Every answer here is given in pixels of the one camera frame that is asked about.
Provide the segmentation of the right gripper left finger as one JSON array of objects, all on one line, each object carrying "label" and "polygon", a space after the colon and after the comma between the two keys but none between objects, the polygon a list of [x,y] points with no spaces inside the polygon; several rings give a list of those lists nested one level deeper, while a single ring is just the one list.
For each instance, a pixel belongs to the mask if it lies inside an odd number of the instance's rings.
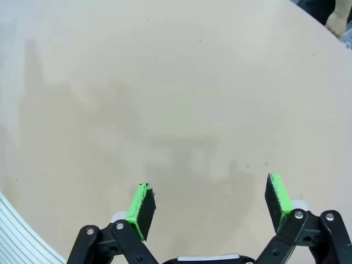
[{"label": "right gripper left finger", "polygon": [[67,263],[111,263],[123,255],[128,263],[157,263],[144,241],[149,233],[156,203],[152,187],[139,184],[127,214],[101,229],[82,227]]}]

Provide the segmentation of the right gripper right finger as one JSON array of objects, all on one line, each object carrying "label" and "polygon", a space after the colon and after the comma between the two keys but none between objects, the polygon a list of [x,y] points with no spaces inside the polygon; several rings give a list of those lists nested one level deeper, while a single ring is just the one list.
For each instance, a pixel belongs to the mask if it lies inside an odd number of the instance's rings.
[{"label": "right gripper right finger", "polygon": [[268,175],[265,200],[275,236],[255,263],[287,263],[298,246],[309,248],[316,263],[351,263],[351,240],[338,211],[316,216],[295,208],[279,174]]}]

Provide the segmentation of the person's left hand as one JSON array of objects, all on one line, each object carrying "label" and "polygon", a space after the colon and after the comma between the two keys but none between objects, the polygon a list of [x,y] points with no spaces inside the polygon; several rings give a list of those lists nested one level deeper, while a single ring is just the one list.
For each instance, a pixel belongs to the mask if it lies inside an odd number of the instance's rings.
[{"label": "person's left hand", "polygon": [[325,28],[330,31],[336,38],[340,39],[347,28],[347,18],[333,12],[327,19]]}]

